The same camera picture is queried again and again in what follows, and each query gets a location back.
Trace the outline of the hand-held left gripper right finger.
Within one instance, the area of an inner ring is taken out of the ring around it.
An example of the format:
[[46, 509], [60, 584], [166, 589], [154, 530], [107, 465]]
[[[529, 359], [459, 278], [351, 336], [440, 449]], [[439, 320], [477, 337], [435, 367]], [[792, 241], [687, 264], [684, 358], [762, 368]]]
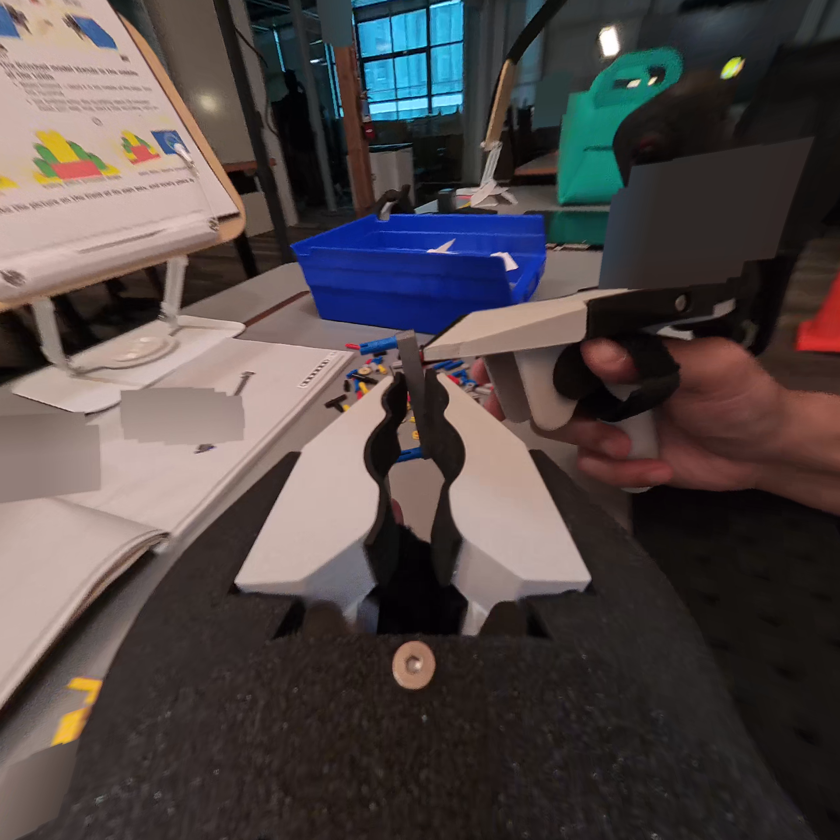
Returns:
[[528, 447], [444, 374], [425, 374], [431, 459], [444, 478], [430, 535], [437, 581], [466, 600], [462, 632], [494, 607], [582, 592], [592, 577]]

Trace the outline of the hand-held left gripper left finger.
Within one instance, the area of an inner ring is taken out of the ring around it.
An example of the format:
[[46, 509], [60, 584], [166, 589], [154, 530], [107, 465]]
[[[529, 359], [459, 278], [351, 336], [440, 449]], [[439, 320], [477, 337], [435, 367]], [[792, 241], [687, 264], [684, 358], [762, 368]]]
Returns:
[[404, 375], [386, 376], [296, 454], [235, 578], [240, 592], [328, 602], [352, 627], [374, 627], [371, 594], [398, 565], [388, 476], [407, 397]]

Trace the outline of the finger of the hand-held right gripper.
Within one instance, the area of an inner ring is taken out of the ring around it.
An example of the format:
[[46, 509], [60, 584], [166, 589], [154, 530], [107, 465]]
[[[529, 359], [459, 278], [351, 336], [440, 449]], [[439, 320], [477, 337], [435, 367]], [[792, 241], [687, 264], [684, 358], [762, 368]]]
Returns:
[[591, 303], [627, 293], [628, 289], [585, 290], [565, 297], [474, 311], [426, 343], [423, 358], [439, 362], [576, 343], [586, 337]]

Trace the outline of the dark grey lego beam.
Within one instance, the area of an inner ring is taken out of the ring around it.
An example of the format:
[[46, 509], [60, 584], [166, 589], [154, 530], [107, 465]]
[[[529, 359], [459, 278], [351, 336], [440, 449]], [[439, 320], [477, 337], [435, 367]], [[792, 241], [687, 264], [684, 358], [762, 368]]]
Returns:
[[423, 354], [415, 332], [409, 329], [398, 332], [391, 338], [360, 344], [360, 353], [365, 356], [393, 349], [398, 351], [402, 361], [402, 372], [406, 380], [408, 395], [412, 400], [422, 457], [430, 459], [433, 456], [432, 432], [427, 412]]

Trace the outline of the pile of mixed lego pins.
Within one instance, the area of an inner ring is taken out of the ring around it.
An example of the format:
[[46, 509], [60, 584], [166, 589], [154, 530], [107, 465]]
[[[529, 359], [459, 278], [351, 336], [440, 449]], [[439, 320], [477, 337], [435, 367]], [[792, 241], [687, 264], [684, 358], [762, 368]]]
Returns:
[[[383, 454], [391, 459], [404, 459], [401, 428], [407, 411], [416, 415], [416, 423], [410, 426], [413, 442], [410, 452], [413, 458], [425, 458], [427, 427], [424, 425], [424, 398], [432, 397], [431, 391], [424, 391], [425, 379], [421, 379], [419, 392], [406, 395], [403, 373], [411, 370], [412, 353], [401, 350], [402, 367], [392, 370], [378, 363], [386, 351], [398, 350], [399, 341], [412, 338], [412, 332], [400, 333], [388, 339], [352, 345], [361, 355], [359, 362], [347, 374], [351, 389], [361, 394], [358, 402], [346, 405], [344, 395], [333, 399], [328, 407], [338, 407], [343, 414], [332, 425], [325, 428], [304, 448], [306, 454], [320, 458], [336, 458], [359, 463], [354, 469], [364, 471], [367, 456]], [[464, 392], [459, 383], [452, 379], [452, 371], [462, 361], [458, 345], [444, 345], [441, 339], [427, 342], [419, 351], [420, 375], [432, 375], [430, 384], [441, 385], [444, 396], [450, 399], [445, 410], [445, 420], [460, 434], [489, 427], [492, 416], [483, 405], [474, 401], [473, 392]]]

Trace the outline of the group of yellow lego pieces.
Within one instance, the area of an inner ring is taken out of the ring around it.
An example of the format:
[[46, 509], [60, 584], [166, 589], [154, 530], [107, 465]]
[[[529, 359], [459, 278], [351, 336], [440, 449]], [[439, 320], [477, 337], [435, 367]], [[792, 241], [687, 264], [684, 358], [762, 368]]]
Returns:
[[102, 680], [79, 676], [66, 685], [70, 691], [82, 695], [81, 706], [64, 714], [58, 722], [51, 746], [60, 746], [77, 741], [87, 725], [91, 711], [98, 700]]

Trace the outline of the person's right hand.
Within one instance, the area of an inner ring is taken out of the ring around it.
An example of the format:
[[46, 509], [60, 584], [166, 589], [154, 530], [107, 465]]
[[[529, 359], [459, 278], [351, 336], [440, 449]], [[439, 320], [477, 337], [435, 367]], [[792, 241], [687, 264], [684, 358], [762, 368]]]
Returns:
[[670, 485], [692, 490], [764, 490], [791, 486], [777, 444], [789, 393], [735, 343], [667, 339], [679, 388], [655, 413], [658, 457], [631, 458], [628, 433], [577, 409], [557, 430], [531, 430], [577, 447], [580, 473], [612, 487]]

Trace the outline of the blue plastic bin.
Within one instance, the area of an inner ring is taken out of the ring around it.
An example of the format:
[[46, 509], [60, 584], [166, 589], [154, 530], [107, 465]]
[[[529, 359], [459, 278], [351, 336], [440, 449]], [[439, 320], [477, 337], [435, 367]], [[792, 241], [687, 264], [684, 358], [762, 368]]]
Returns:
[[546, 262], [539, 215], [369, 215], [292, 246], [323, 320], [436, 334], [528, 301]]

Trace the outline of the open instruction booklet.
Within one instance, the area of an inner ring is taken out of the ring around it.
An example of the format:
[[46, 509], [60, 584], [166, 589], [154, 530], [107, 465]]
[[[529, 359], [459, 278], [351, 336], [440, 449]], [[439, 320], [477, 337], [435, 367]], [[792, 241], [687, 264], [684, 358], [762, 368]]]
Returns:
[[176, 373], [174, 383], [130, 392], [160, 395], [187, 385], [238, 395], [238, 440], [198, 453], [197, 423], [183, 444], [123, 434], [118, 408], [98, 432], [98, 488], [63, 497], [2, 502], [1, 702], [5, 706], [56, 641], [146, 551], [178, 543], [263, 459], [343, 370], [350, 353], [228, 339]]

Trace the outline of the teal felt bag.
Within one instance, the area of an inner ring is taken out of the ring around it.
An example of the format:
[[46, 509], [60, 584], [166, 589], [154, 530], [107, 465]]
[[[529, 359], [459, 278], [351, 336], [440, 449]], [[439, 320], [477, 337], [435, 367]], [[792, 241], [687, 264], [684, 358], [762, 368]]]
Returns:
[[569, 96], [563, 116], [558, 203], [607, 205], [623, 187], [613, 141], [630, 114], [673, 86], [684, 70], [681, 53], [670, 46], [620, 55], [587, 91]]

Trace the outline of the orange traffic cone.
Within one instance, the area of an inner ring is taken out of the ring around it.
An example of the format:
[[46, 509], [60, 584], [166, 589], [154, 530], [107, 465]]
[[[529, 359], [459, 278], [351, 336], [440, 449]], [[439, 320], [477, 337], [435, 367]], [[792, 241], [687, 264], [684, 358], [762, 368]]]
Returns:
[[795, 339], [798, 352], [839, 354], [839, 283], [836, 274], [818, 313], [799, 325]]

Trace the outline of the white cabinet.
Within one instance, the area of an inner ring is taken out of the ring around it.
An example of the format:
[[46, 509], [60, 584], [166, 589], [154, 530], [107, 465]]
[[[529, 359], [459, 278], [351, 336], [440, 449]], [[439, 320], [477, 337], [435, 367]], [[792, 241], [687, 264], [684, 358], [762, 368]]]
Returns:
[[409, 196], [415, 204], [413, 144], [373, 144], [370, 158], [374, 199], [391, 190], [400, 191], [408, 184]]

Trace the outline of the wooden document stand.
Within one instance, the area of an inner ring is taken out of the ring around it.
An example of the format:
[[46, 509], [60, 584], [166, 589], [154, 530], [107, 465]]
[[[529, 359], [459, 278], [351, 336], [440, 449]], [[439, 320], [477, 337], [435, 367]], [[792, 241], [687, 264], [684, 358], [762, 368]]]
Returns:
[[516, 85], [517, 75], [517, 62], [510, 57], [506, 58], [500, 70], [486, 136], [481, 144], [482, 150], [486, 153], [486, 160], [479, 186], [471, 199], [471, 206], [474, 208], [496, 207], [499, 201], [510, 206], [518, 204], [518, 200], [509, 189], [500, 185], [496, 180], [497, 165], [502, 148], [501, 134], [511, 102], [511, 94]]
[[[181, 315], [187, 257], [245, 210], [162, 63], [109, 2], [2, 2], [2, 312], [28, 307], [47, 366], [16, 396], [99, 413], [234, 338]], [[59, 295], [165, 265], [155, 320], [74, 356]]]

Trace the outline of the printed instruction sheet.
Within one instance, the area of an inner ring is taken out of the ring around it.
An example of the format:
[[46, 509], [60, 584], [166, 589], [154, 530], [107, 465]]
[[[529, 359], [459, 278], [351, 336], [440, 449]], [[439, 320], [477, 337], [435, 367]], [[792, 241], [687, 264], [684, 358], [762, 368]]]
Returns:
[[109, 2], [1, 3], [2, 260], [237, 214]]

